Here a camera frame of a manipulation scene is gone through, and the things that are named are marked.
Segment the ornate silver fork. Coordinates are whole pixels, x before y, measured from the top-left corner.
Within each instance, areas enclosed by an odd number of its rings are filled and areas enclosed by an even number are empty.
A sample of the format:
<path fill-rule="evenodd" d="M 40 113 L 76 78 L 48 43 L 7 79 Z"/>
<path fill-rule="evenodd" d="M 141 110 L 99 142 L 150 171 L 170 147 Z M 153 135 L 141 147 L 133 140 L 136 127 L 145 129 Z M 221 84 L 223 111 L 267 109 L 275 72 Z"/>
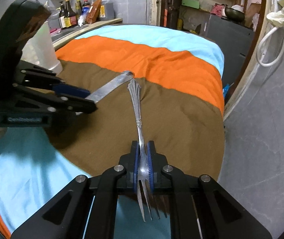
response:
<path fill-rule="evenodd" d="M 139 153 L 136 158 L 137 164 L 135 165 L 135 175 L 136 175 L 136 194 L 141 211 L 142 219 L 145 222 L 145 212 L 143 208 L 143 199 L 146 201 L 146 206 L 149 212 L 150 219 L 153 220 L 152 206 L 156 212 L 157 218 L 160 219 L 160 214 L 156 201 L 153 199 L 152 187 L 154 186 L 154 174 L 152 167 L 152 160 L 150 155 L 147 154 L 147 149 L 145 146 L 145 140 L 142 131 L 142 118 L 141 118 L 141 103 L 140 94 L 141 86 L 139 83 L 132 79 L 128 84 L 128 90 L 131 96 L 133 110 L 135 115 L 135 121 L 137 125 L 138 132 L 138 143 L 139 143 Z"/>

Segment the white plastic utensil caddy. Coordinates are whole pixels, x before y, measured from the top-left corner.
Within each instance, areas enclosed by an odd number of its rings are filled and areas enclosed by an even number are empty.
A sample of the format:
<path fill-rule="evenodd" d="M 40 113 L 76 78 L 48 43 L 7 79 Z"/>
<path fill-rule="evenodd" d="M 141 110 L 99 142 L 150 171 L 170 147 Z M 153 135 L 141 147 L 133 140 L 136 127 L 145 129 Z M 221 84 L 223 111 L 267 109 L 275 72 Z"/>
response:
<path fill-rule="evenodd" d="M 55 54 L 48 22 L 45 22 L 34 37 L 26 43 L 22 50 L 21 59 L 53 71 L 55 74 L 62 72 L 63 67 Z"/>

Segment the dark soy sauce bottle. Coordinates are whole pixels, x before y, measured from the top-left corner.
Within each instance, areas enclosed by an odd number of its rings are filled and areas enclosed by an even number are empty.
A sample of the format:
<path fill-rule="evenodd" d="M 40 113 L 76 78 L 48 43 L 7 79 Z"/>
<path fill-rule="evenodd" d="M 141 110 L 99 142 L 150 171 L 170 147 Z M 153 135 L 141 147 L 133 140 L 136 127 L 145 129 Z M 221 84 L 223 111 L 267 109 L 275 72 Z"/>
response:
<path fill-rule="evenodd" d="M 58 19 L 59 19 L 60 27 L 61 27 L 62 30 L 66 28 L 64 17 L 65 17 L 65 7 L 64 7 L 63 2 L 61 1 Z"/>

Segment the brown spice packet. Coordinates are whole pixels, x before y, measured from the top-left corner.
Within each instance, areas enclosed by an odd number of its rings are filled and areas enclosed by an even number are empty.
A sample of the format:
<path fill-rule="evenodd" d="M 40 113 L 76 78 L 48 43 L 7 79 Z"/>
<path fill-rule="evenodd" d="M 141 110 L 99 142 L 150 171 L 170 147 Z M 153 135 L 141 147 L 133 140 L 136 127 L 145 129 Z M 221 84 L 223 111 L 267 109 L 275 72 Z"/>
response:
<path fill-rule="evenodd" d="M 100 8 L 101 8 L 101 4 L 102 4 L 102 0 L 96 0 L 91 8 L 89 13 L 87 14 L 86 17 L 86 23 L 87 24 L 93 24 L 96 22 L 96 19 L 98 18 L 99 12 L 100 12 Z"/>

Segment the red cap sauce bottle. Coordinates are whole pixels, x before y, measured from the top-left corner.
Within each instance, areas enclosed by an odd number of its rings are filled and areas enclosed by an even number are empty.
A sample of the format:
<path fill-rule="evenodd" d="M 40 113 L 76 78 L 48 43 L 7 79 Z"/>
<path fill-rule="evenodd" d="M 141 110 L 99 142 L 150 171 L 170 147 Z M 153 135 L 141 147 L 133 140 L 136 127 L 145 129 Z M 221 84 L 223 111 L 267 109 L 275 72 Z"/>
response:
<path fill-rule="evenodd" d="M 90 3 L 88 0 L 83 0 L 83 4 L 82 4 L 82 13 L 87 13 L 90 10 Z"/>

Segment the large oil jug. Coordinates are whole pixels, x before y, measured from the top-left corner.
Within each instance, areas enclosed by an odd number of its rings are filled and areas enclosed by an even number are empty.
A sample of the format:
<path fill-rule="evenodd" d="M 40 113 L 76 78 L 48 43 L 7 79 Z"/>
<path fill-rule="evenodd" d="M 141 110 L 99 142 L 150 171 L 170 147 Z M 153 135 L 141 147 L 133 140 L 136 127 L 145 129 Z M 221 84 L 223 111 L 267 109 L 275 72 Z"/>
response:
<path fill-rule="evenodd" d="M 111 0 L 101 0 L 99 19 L 101 21 L 113 20 L 115 18 L 114 6 Z"/>

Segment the striped colourful table cloth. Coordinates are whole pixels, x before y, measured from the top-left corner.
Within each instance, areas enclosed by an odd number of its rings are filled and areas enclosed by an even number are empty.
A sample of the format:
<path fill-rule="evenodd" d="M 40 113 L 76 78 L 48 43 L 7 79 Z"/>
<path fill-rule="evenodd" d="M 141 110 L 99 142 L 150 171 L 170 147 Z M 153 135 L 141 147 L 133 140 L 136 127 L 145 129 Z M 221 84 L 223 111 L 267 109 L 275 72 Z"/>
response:
<path fill-rule="evenodd" d="M 216 43 L 164 27 L 116 25 L 79 36 L 56 55 L 61 78 L 91 91 L 133 72 L 145 140 L 185 174 L 218 178 L 225 148 L 224 55 Z M 0 233 L 10 238 L 76 176 L 115 166 L 136 139 L 126 84 L 94 113 L 63 121 L 56 133 L 9 128 L 0 140 Z"/>

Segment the dark grey cabinet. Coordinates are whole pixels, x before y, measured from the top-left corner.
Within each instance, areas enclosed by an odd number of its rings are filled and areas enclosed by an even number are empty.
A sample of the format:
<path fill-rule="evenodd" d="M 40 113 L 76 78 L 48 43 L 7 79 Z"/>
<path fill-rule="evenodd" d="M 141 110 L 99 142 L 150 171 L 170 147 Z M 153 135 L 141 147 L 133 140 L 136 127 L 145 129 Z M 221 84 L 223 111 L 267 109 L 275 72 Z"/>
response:
<path fill-rule="evenodd" d="M 233 84 L 249 52 L 254 31 L 217 15 L 210 15 L 204 36 L 213 40 L 224 54 L 223 85 Z"/>

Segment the black bowl on cabinet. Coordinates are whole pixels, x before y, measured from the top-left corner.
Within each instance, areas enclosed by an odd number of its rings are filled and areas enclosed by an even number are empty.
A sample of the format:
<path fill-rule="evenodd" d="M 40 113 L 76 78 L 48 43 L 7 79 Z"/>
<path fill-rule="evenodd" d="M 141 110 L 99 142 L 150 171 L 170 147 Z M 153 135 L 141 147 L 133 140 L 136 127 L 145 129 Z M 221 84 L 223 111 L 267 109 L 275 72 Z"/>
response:
<path fill-rule="evenodd" d="M 241 11 L 233 9 L 231 7 L 225 7 L 224 9 L 226 17 L 235 23 L 242 23 L 245 20 L 245 14 Z"/>

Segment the white rubber gloves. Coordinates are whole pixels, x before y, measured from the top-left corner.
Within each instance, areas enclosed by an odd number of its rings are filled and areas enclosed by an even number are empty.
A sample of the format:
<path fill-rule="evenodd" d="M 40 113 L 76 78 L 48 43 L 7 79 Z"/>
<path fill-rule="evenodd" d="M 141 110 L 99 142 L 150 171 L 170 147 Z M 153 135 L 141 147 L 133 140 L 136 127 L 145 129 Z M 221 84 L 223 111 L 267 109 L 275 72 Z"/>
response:
<path fill-rule="evenodd" d="M 284 27 L 284 7 L 277 12 L 270 12 L 266 19 L 275 27 Z"/>

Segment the wooden cutting board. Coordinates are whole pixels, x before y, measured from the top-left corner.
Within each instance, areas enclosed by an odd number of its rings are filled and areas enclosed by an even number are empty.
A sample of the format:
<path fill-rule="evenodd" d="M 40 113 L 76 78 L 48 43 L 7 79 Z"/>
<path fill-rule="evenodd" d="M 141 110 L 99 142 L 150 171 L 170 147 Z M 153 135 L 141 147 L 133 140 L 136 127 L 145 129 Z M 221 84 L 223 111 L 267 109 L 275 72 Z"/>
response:
<path fill-rule="evenodd" d="M 244 26 L 250 28 L 255 14 L 258 14 L 261 8 L 259 3 L 251 3 L 248 9 L 245 12 L 245 22 Z"/>

